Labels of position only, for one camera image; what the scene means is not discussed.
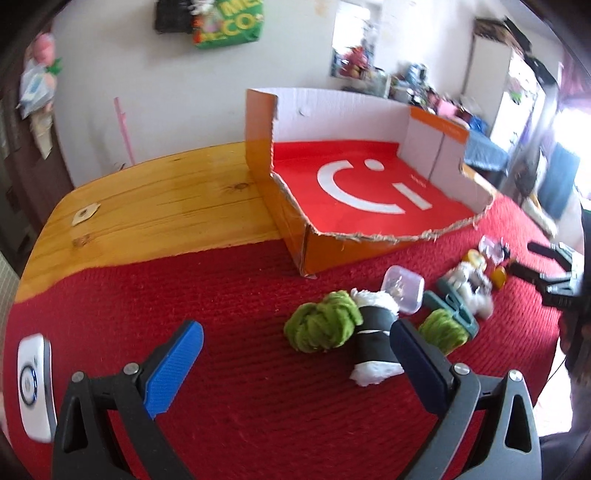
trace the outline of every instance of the white device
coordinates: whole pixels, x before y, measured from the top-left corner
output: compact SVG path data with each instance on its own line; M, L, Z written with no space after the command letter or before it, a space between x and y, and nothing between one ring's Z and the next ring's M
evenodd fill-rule
M51 344L40 333L21 340L17 356L18 402L29 438L51 443L57 417L51 388Z

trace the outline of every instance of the wooden table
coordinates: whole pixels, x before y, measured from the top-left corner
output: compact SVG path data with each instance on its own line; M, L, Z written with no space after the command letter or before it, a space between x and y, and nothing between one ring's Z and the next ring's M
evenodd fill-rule
M89 220L74 214L100 203ZM16 301L91 267L277 239L245 162L244 143L158 158L69 193L51 214Z

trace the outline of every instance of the person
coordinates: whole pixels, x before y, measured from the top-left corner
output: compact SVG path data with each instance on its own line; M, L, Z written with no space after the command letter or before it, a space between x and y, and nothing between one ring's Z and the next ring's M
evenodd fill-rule
M563 313L558 321L560 349L564 354L571 347L576 322L576 314L570 312ZM582 335L591 340L591 325L583 327ZM573 409L570 430L540 438L542 480L591 478L591 385L571 378L570 401Z

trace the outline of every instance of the green yarn ball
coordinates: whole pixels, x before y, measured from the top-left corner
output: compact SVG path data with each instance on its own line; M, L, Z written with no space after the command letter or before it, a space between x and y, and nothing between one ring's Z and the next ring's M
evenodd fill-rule
M418 328L418 332L427 343L439 348L446 356L470 338L466 329L446 309L434 310Z
M320 303L304 303L285 323L283 333L299 352L313 353L343 345L363 323L356 303L344 291L329 293Z

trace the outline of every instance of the white logo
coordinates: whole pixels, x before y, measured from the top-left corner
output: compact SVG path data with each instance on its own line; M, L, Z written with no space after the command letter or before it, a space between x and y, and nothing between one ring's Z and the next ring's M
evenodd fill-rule
M365 166L373 171L384 171L384 165L380 161L373 160L371 158L365 160ZM395 203L370 202L369 200L363 200L351 195L340 188L335 183L335 174L338 171L345 170L347 168L353 168L353 165L351 165L348 160L339 160L323 165L318 170L318 184L332 198L357 210L372 213L388 213L390 215L401 215L406 213ZM433 206L424 198L422 198L418 193L408 188L404 183L393 183L392 186L421 210L429 210L429 208Z

